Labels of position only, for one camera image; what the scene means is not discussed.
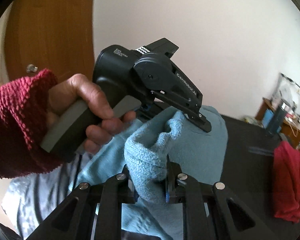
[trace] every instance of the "white wall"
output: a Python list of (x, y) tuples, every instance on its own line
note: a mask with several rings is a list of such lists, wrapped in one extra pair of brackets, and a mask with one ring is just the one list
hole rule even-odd
[(203, 104), (232, 117), (255, 115), (279, 72), (300, 85), (300, 12), (290, 0), (94, 0), (93, 28), (95, 56), (168, 38)]

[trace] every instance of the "door knob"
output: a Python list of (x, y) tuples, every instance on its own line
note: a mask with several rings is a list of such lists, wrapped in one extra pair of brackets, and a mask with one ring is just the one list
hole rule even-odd
[(33, 64), (29, 64), (27, 67), (26, 67), (26, 72), (27, 73), (34, 73), (38, 70), (38, 67), (33, 65)]

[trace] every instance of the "red sleeve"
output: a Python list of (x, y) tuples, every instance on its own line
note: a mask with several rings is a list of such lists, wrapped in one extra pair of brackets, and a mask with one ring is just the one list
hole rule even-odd
[(0, 178), (50, 172), (61, 165), (39, 146), (47, 133), (48, 90), (56, 84), (45, 69), (0, 87)]

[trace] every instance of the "gray handle grip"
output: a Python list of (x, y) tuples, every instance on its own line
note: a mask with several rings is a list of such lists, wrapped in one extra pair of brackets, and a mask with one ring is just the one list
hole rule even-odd
[[(125, 96), (114, 108), (114, 116), (121, 117), (130, 110), (137, 109), (141, 102), (134, 97)], [(87, 138), (89, 125), (98, 125), (102, 119), (94, 115), (82, 100), (76, 101), (48, 131), (41, 142), (41, 148), (71, 162), (75, 151)]]

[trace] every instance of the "finger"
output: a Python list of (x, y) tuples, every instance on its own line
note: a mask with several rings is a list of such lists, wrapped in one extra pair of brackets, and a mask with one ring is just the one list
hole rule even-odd
[(122, 118), (122, 122), (124, 123), (130, 123), (136, 118), (136, 112), (135, 111), (129, 111), (127, 112)]
[(98, 145), (104, 145), (111, 141), (112, 135), (106, 130), (96, 125), (90, 125), (86, 129), (86, 135), (89, 140)]
[(123, 122), (119, 118), (103, 120), (101, 128), (106, 130), (111, 135), (116, 135), (123, 131)]
[(94, 143), (93, 141), (91, 141), (89, 139), (84, 142), (83, 147), (87, 152), (89, 152), (91, 154), (96, 154), (101, 148), (100, 145)]
[(110, 107), (106, 95), (101, 88), (88, 80), (83, 74), (76, 74), (69, 78), (67, 82), (75, 93), (83, 98), (90, 110), (101, 119), (110, 119), (114, 113)]

